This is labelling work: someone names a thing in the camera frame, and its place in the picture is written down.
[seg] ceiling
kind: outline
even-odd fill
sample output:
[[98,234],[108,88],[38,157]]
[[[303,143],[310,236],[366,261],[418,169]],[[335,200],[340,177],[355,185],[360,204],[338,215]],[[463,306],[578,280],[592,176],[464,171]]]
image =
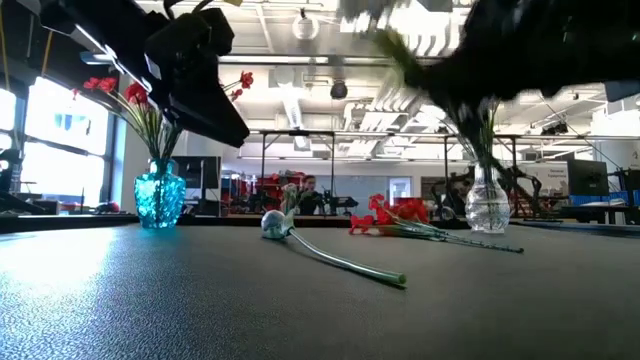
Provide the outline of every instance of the ceiling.
[[[164,12],[161,1],[137,2],[146,11]],[[197,3],[183,1],[173,9],[177,16]],[[437,124],[418,116],[428,99],[406,89],[396,90],[397,75],[388,66],[379,66],[383,59],[368,35],[359,32],[366,30],[368,20],[343,21],[337,15],[337,3],[244,0],[240,7],[222,1],[210,5],[223,10],[235,33],[231,56],[221,58],[221,81],[236,80],[240,71],[254,73],[252,89],[236,101],[249,127],[435,131]],[[303,8],[306,19],[300,16]],[[468,6],[458,6],[450,14],[430,13],[416,1],[404,12],[394,13],[389,23],[406,34],[407,44],[418,55],[437,58],[457,46],[467,11]],[[415,24],[429,25],[416,28]],[[287,86],[282,86],[283,76]],[[345,81],[348,96],[344,100],[332,100],[329,95],[335,79]],[[497,132],[539,134],[545,125],[562,120],[569,125],[570,134],[584,134],[589,131],[592,112],[605,104],[601,84],[565,89],[547,101],[538,93],[522,94],[500,106]]]

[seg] vase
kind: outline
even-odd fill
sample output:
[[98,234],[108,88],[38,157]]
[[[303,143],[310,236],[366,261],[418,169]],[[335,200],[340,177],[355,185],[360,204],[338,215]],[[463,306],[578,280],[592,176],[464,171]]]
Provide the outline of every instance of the vase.
[[467,194],[465,206],[467,222],[473,231],[490,234],[504,233],[509,225],[511,207],[507,193],[498,183],[498,173],[494,168],[476,164],[475,179]]
[[171,159],[151,160],[149,172],[136,178],[136,209],[143,228],[169,228],[178,222],[186,181],[172,174],[173,165]]

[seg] person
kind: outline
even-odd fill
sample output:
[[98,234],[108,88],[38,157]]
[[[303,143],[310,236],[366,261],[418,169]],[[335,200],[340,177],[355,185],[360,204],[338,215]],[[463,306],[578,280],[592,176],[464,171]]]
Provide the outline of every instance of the person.
[[322,195],[316,191],[316,177],[306,175],[302,178],[300,190],[298,192],[298,208],[300,215],[313,215],[316,208],[324,214]]

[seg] blue glass vase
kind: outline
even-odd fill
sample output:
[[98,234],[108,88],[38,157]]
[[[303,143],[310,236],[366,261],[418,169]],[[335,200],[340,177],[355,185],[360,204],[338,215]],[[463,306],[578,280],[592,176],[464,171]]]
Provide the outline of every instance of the blue glass vase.
[[178,222],[182,213],[186,182],[172,174],[173,163],[171,159],[153,159],[149,173],[136,178],[136,209],[144,228],[169,228]]

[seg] gray table surface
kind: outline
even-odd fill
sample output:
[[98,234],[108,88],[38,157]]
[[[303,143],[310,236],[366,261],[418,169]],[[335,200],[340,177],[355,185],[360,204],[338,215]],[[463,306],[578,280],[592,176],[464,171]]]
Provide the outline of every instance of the gray table surface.
[[408,287],[257,228],[3,236],[0,359],[640,359],[639,240],[517,226],[492,237],[526,249],[516,255],[299,232],[405,272]]

